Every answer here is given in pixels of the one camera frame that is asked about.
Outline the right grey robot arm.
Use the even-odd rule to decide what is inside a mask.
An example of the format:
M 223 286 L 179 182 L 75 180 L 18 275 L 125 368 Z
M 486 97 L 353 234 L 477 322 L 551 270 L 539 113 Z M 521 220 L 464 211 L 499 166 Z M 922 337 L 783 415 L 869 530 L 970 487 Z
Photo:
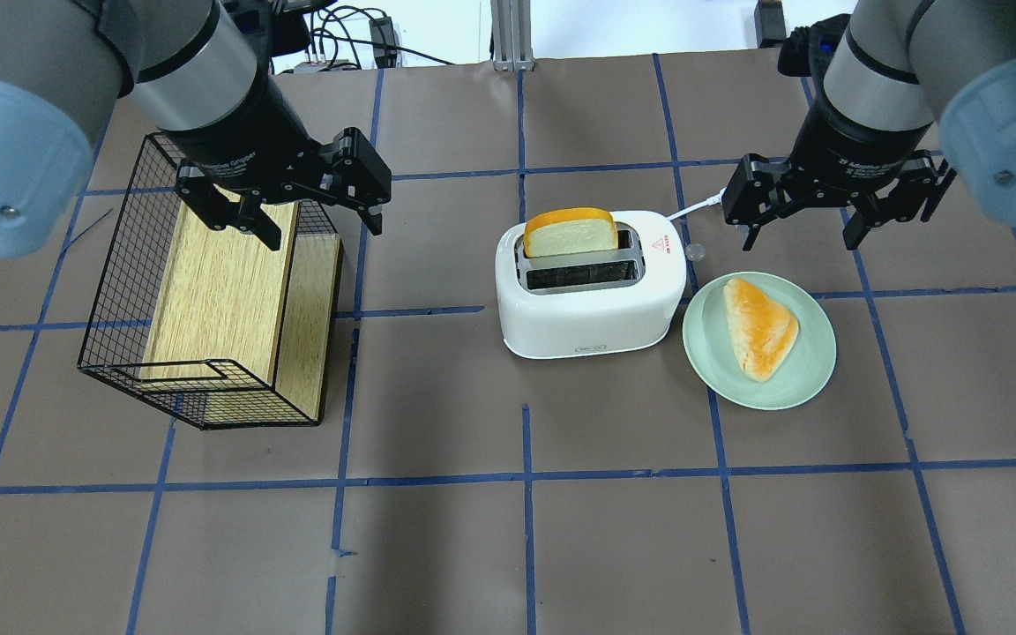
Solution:
M 839 206 L 858 250 L 872 229 L 930 220 L 956 180 L 1016 227 L 1016 1 L 860 1 L 795 29 L 778 70 L 815 96 L 786 160 L 749 153 L 731 176 L 723 220 L 745 250 L 770 223 Z

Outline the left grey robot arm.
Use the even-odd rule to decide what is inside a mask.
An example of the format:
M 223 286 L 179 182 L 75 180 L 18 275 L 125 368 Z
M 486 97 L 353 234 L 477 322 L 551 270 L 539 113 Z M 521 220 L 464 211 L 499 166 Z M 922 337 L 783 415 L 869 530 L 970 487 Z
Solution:
M 0 1 L 0 258 L 28 256 L 90 176 L 130 96 L 182 155 L 175 193 L 207 228 L 277 250 L 266 205 L 355 210 L 372 234 L 392 174 L 356 128 L 321 144 L 273 83 L 303 48 L 297 1 Z

